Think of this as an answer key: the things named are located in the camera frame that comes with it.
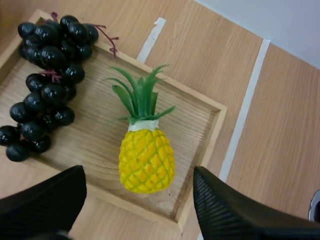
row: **pineapple crown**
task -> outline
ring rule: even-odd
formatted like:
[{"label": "pineapple crown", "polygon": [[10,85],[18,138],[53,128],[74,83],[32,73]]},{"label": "pineapple crown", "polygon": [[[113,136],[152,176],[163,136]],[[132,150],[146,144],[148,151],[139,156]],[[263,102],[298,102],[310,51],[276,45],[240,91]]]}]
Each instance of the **pineapple crown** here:
[{"label": "pineapple crown", "polygon": [[123,116],[116,120],[128,120],[131,125],[134,125],[136,122],[142,120],[158,120],[175,109],[175,106],[172,106],[163,112],[155,113],[158,93],[153,92],[153,90],[156,83],[160,80],[156,75],[166,66],[167,65],[158,66],[148,76],[140,77],[138,81],[135,81],[127,71],[118,67],[111,67],[123,75],[132,88],[117,78],[107,78],[120,84],[113,85],[112,90],[118,95],[130,113],[130,116]]}]

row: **tray rim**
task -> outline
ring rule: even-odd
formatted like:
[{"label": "tray rim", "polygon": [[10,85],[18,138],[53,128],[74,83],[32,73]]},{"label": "tray rim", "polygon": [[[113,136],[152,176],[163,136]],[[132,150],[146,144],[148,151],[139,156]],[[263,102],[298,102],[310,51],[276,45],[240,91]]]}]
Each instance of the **tray rim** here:
[{"label": "tray rim", "polygon": [[[53,19],[50,14],[37,9],[33,15],[29,18],[29,22],[38,23],[41,20]],[[15,38],[11,41],[8,47],[0,56],[0,81],[4,77],[7,76],[8,72],[12,69],[12,66],[16,64],[19,60],[20,56],[15,54],[18,51],[19,45],[22,43],[22,39],[17,34]],[[110,46],[106,43],[98,41],[94,44],[95,49],[99,52],[103,52],[107,54],[110,58],[113,58],[113,52],[110,51]],[[121,64],[126,65],[130,69],[136,71],[137,73],[148,74],[153,69],[144,63],[124,54],[123,52],[117,51],[117,59],[116,61],[121,61]],[[215,116],[213,121],[210,125],[208,135],[204,141],[203,150],[200,153],[200,156],[195,163],[195,166],[203,166],[206,167],[211,159],[211,155],[213,153],[217,138],[219,136],[220,130],[222,128],[226,113],[227,107],[223,104],[193,90],[185,86],[184,84],[174,80],[166,76],[163,73],[157,74],[157,78],[162,79],[161,85],[178,92],[179,94],[183,95],[186,98],[189,98],[195,102],[200,103],[201,105],[207,107],[211,111],[215,112]],[[60,172],[59,169],[56,169],[45,162],[42,162],[38,159],[30,158],[29,160],[25,161],[24,164],[40,168],[40,169],[47,169],[52,170],[55,169],[56,171]],[[116,205],[124,210],[127,210],[133,214],[139,215],[147,220],[152,222],[161,223],[166,225],[176,231],[183,232],[184,226],[187,222],[187,218],[193,204],[193,177],[190,178],[188,181],[187,189],[185,195],[182,198],[181,205],[178,208],[177,214],[174,219],[171,219],[167,216],[164,216],[156,211],[146,209],[140,205],[134,204],[128,200],[124,200],[123,198],[116,196],[110,193],[107,190],[104,190],[100,187],[86,184],[87,191],[89,194],[98,197],[108,203]]]}]

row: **yellow pineapple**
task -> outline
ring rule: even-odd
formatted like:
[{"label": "yellow pineapple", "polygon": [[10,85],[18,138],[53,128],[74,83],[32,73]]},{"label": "yellow pineapple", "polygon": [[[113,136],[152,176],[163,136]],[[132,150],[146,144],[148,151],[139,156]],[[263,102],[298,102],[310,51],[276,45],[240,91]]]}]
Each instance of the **yellow pineapple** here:
[{"label": "yellow pineapple", "polygon": [[109,78],[120,84],[113,85],[112,90],[130,113],[120,118],[129,121],[129,128],[121,143],[119,173],[121,183],[134,193],[162,191],[170,186],[175,176],[174,150],[158,127],[159,119],[175,107],[155,114],[158,93],[153,89],[158,82],[156,75],[163,67],[157,67],[137,82],[125,70],[112,67],[129,81],[132,89],[117,78]]}]

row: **green leaf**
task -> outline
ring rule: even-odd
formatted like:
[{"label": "green leaf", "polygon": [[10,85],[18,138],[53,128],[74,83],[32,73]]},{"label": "green leaf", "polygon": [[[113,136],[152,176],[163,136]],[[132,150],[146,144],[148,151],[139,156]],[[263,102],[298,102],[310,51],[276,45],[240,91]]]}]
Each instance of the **green leaf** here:
[{"label": "green leaf", "polygon": [[157,115],[154,115],[150,118],[150,120],[157,120],[159,118],[162,118],[164,115],[167,115],[169,113],[171,113],[173,110],[175,110],[176,106],[172,106],[170,108],[168,108],[167,110],[158,113]]},{"label": "green leaf", "polygon": [[153,92],[151,94],[151,103],[150,103],[151,115],[155,115],[157,99],[158,99],[158,93],[157,92]]},{"label": "green leaf", "polygon": [[130,125],[135,125],[136,122],[140,121],[140,119],[137,119],[134,117],[130,117],[128,120],[129,120]]},{"label": "green leaf", "polygon": [[131,76],[130,73],[128,73],[126,70],[123,70],[119,67],[115,67],[115,66],[112,66],[110,67],[111,69],[113,70],[116,70],[117,72],[119,72],[120,74],[122,74],[128,81],[129,83],[131,84],[132,86],[132,89],[133,89],[133,96],[134,96],[134,105],[136,105],[137,107],[139,107],[139,90],[137,88],[137,85],[136,85],[136,82],[135,80],[133,79],[133,77]]},{"label": "green leaf", "polygon": [[128,120],[130,119],[130,116],[122,116],[122,117],[118,117],[118,118],[115,118],[115,119],[112,119],[110,121],[107,121],[106,122],[106,125],[109,126],[110,124],[116,122],[116,121],[120,121],[120,120]]},{"label": "green leaf", "polygon": [[144,86],[144,77],[140,77],[138,80],[138,89],[142,89],[142,87]]},{"label": "green leaf", "polygon": [[143,104],[143,115],[144,116],[148,116],[151,114],[151,108],[150,108],[150,104],[151,104],[151,95],[153,92],[153,89],[156,85],[156,83],[159,81],[156,78],[156,75],[160,72],[160,70],[164,67],[166,67],[167,65],[162,65],[162,66],[158,66],[156,67],[146,78],[145,78],[145,85],[142,89],[142,96],[140,97],[141,102]]},{"label": "green leaf", "polygon": [[109,77],[109,78],[106,78],[106,80],[113,80],[113,81],[117,82],[118,84],[120,84],[128,92],[128,94],[129,94],[129,96],[131,98],[131,102],[132,102],[132,105],[133,105],[134,112],[135,112],[135,114],[139,114],[138,113],[138,106],[136,106],[136,103],[135,103],[135,100],[134,100],[135,96],[133,95],[133,93],[130,90],[130,88],[125,83],[123,83],[122,81],[120,81],[117,78]]},{"label": "green leaf", "polygon": [[131,116],[136,118],[137,115],[135,114],[134,107],[133,107],[132,102],[130,101],[129,95],[126,93],[126,91],[118,85],[113,85],[112,90],[119,96],[121,102],[126,107],[126,109],[128,109]]}]

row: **white wall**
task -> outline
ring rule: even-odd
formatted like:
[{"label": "white wall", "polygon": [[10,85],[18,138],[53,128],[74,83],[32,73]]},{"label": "white wall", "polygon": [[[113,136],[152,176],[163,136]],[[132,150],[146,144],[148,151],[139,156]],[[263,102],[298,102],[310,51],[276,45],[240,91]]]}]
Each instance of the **white wall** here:
[{"label": "white wall", "polygon": [[196,0],[320,69],[320,0]]}]

